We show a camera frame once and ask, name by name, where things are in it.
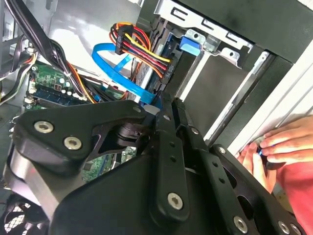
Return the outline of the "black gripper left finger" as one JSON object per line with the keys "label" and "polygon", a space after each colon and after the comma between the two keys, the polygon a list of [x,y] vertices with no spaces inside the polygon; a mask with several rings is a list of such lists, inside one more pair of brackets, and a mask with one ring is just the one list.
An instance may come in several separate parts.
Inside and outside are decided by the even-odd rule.
{"label": "black gripper left finger", "polygon": [[153,220],[184,222],[189,217],[189,199],[172,102],[168,94],[160,94],[153,101],[154,114],[131,100],[22,114],[14,126],[7,162],[22,182],[18,194],[36,199],[51,221],[59,204],[86,185],[81,171],[88,160],[133,146],[138,152],[133,159],[153,160],[149,203]]}

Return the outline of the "person's right hand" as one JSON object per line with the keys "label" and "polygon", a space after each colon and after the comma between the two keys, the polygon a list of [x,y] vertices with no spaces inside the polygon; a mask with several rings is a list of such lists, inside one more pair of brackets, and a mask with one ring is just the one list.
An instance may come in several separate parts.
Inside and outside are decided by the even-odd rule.
{"label": "person's right hand", "polygon": [[313,117],[307,116],[272,130],[260,143],[271,163],[293,164],[313,160]]}

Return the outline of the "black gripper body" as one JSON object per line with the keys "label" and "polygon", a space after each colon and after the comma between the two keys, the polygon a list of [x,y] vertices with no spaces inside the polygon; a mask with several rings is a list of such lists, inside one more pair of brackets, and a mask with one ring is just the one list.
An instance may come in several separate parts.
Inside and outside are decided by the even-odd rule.
{"label": "black gripper body", "polygon": [[227,229],[203,186],[186,172],[190,215],[185,222],[158,226],[149,212],[152,158],[132,159],[70,193],[51,220],[51,235],[225,235]]}

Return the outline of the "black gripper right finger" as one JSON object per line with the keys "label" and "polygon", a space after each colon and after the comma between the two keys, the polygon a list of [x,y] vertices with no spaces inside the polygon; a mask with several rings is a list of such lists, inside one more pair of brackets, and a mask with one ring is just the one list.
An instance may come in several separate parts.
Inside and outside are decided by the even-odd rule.
{"label": "black gripper right finger", "polygon": [[172,102],[176,133],[187,151],[188,166],[203,177],[201,186],[208,190],[206,202],[214,212],[219,235],[303,235],[296,218],[220,144],[208,148],[193,126],[188,124],[183,102]]}

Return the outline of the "person's left hand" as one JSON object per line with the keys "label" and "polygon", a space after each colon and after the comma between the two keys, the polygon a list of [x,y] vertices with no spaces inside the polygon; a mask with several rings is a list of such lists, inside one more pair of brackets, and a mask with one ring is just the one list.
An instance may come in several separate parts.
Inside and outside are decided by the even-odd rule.
{"label": "person's left hand", "polygon": [[271,194],[277,182],[277,170],[264,169],[257,147],[254,142],[246,145],[236,159]]}

